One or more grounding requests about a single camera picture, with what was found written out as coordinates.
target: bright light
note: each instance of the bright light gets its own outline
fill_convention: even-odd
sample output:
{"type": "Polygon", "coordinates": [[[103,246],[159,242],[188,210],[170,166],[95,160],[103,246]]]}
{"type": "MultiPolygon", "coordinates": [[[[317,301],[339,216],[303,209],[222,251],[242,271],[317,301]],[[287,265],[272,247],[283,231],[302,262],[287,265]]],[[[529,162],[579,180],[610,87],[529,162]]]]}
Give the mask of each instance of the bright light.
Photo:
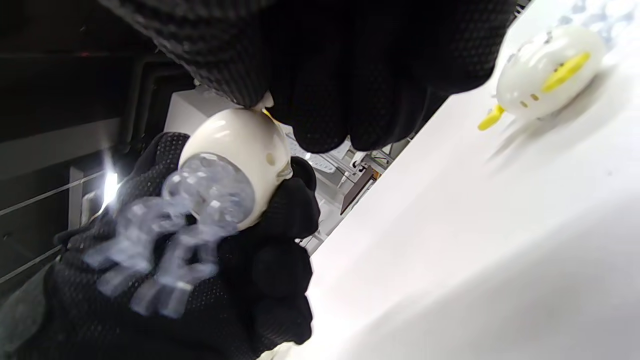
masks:
{"type": "Polygon", "coordinates": [[[114,172],[108,172],[107,176],[104,179],[104,201],[102,202],[101,211],[107,207],[107,204],[115,199],[119,187],[120,184],[118,184],[118,174],[114,172]]]}

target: finger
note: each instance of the finger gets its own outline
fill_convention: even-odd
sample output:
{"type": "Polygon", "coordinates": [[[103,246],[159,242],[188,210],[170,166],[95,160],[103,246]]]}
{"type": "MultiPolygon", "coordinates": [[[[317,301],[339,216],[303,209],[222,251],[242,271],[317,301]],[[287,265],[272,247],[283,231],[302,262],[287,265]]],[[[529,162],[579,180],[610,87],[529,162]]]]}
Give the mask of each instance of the finger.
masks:
{"type": "Polygon", "coordinates": [[[293,177],[297,177],[305,183],[307,189],[314,192],[317,186],[316,173],[311,164],[297,156],[291,156],[291,168],[293,169],[293,177]]]}
{"type": "Polygon", "coordinates": [[[427,87],[408,81],[398,43],[410,12],[407,1],[361,5],[351,63],[349,135],[360,151],[397,142],[424,123],[427,87]]]}
{"type": "Polygon", "coordinates": [[[254,309],[255,330],[276,343],[303,344],[311,337],[313,316],[307,297],[262,301],[254,309]]]}
{"type": "Polygon", "coordinates": [[[87,232],[89,229],[91,229],[92,225],[93,224],[89,222],[76,229],[69,229],[63,231],[62,233],[58,233],[53,237],[53,244],[61,245],[63,248],[66,248],[71,238],[73,238],[75,235],[87,232]]]}
{"type": "Polygon", "coordinates": [[[270,297],[303,295],[312,274],[308,252],[293,241],[267,246],[253,260],[253,281],[270,297]]]}
{"type": "Polygon", "coordinates": [[[439,93],[457,94],[489,80],[515,0],[458,0],[441,11],[416,12],[407,22],[412,41],[403,43],[406,66],[421,83],[439,93]]]}
{"type": "Polygon", "coordinates": [[[259,230],[285,240],[303,239],[317,231],[319,218],[315,194],[301,179],[293,177],[276,189],[262,214],[259,230]]]}
{"type": "Polygon", "coordinates": [[[167,56],[218,95],[250,108],[269,90],[269,56],[259,14],[253,13],[266,2],[226,1],[222,3],[229,6],[213,6],[209,1],[181,1],[187,6],[179,9],[173,9],[176,2],[171,0],[100,2],[149,36],[167,56]],[[180,15],[158,11],[157,7],[177,10],[180,15]]]}
{"type": "MultiPolygon", "coordinates": [[[[328,152],[347,136],[342,73],[346,14],[319,2],[285,2],[276,9],[282,13],[270,12],[274,19],[290,16],[268,29],[274,32],[268,42],[274,54],[270,89],[275,102],[269,112],[293,127],[303,149],[328,152]]],[[[275,22],[270,16],[266,21],[275,22]]]]}
{"type": "Polygon", "coordinates": [[[116,209],[141,197],[159,196],[164,180],[178,169],[187,134],[160,134],[136,164],[134,172],[120,185],[116,209]]]}

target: textured glove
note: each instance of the textured glove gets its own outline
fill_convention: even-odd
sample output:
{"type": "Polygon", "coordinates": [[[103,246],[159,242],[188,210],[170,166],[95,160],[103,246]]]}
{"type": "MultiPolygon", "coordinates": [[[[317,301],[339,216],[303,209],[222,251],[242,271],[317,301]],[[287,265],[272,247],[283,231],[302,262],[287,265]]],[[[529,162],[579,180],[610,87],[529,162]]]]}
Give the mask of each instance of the textured glove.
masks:
{"type": "MultiPolygon", "coordinates": [[[[156,138],[120,187],[116,208],[158,196],[187,139],[178,133],[156,138]]],[[[258,224],[220,243],[220,271],[194,287],[177,320],[129,308],[150,275],[113,299],[96,288],[104,272],[82,257],[114,236],[117,218],[109,212],[60,234],[56,241],[66,248],[61,258],[0,311],[0,358],[249,360],[283,342],[309,339],[312,314],[305,292],[312,269],[294,239],[317,230],[316,178],[306,161],[291,162],[294,177],[278,187],[258,224]]]]}
{"type": "Polygon", "coordinates": [[[201,83],[326,152],[419,130],[493,72],[516,0],[100,0],[201,83]]]}

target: small hole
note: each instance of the small hole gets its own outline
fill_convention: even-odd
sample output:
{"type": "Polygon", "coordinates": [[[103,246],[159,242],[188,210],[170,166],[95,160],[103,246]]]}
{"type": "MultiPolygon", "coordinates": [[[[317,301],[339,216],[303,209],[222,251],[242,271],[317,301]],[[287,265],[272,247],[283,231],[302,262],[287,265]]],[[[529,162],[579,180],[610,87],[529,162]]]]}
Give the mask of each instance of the small hole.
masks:
{"type": "Polygon", "coordinates": [[[276,159],[273,157],[273,154],[267,152],[267,164],[273,166],[276,165],[276,159]]]}

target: translucent plastic part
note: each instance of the translucent plastic part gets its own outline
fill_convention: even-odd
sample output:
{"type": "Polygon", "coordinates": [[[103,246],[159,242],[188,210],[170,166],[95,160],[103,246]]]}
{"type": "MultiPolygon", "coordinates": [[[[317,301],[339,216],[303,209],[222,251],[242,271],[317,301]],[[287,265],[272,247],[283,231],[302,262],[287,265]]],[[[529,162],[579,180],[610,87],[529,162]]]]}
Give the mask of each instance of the translucent plastic part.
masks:
{"type": "Polygon", "coordinates": [[[576,0],[558,25],[580,25],[598,33],[609,50],[636,19],[636,0],[576,0]]]}
{"type": "Polygon", "coordinates": [[[116,265],[97,284],[110,297],[155,269],[131,307],[143,315],[158,310],[177,318],[191,289],[218,271],[218,243],[237,232],[252,213],[254,198],[251,183],[235,165],[215,154],[196,154],[166,179],[162,197],[133,202],[118,217],[116,237],[88,251],[84,260],[99,269],[116,265]],[[197,224],[187,225],[190,213],[197,224]],[[175,234],[156,267],[156,241],[168,233],[175,234]]]}

